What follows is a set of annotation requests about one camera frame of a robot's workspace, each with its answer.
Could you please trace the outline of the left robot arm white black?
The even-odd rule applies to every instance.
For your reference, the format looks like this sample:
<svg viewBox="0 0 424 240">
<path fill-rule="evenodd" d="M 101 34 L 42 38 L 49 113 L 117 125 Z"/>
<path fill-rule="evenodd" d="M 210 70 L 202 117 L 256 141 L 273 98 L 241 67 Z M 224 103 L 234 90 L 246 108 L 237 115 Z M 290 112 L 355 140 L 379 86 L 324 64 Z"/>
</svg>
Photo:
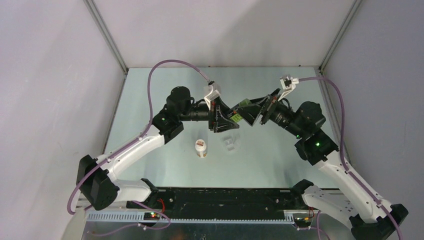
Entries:
<svg viewBox="0 0 424 240">
<path fill-rule="evenodd" d="M 214 133 L 239 129 L 240 126 L 227 116 L 229 112 L 231 109 L 220 97 L 196 102 L 187 87 L 177 86 L 171 90 L 166 104 L 152 118 L 151 124 L 133 139 L 96 158 L 82 157 L 76 187 L 96 211 L 121 201 L 138 201 L 145 208 L 153 208 L 158 194 L 148 179 L 120 180 L 119 175 L 149 152 L 173 140 L 183 131 L 184 121 L 207 121 Z"/>
</svg>

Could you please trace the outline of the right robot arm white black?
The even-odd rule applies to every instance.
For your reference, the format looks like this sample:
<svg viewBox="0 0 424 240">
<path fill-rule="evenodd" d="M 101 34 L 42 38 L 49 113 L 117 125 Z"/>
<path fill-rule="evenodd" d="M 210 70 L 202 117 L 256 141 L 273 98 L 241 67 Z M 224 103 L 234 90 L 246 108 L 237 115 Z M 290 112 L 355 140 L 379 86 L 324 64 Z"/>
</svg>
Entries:
<svg viewBox="0 0 424 240">
<path fill-rule="evenodd" d="M 239 103 L 229 113 L 250 125 L 273 122 L 294 135 L 300 158 L 329 177 L 341 191 L 340 196 L 332 196 L 316 184 L 301 180 L 290 196 L 295 208 L 309 206 L 327 214 L 347 227 L 357 240 L 385 240 L 393 233 L 403 238 L 400 225 L 408 210 L 382 197 L 348 162 L 341 144 L 322 130 L 326 118 L 320 104 L 305 101 L 293 110 L 273 92 Z"/>
</svg>

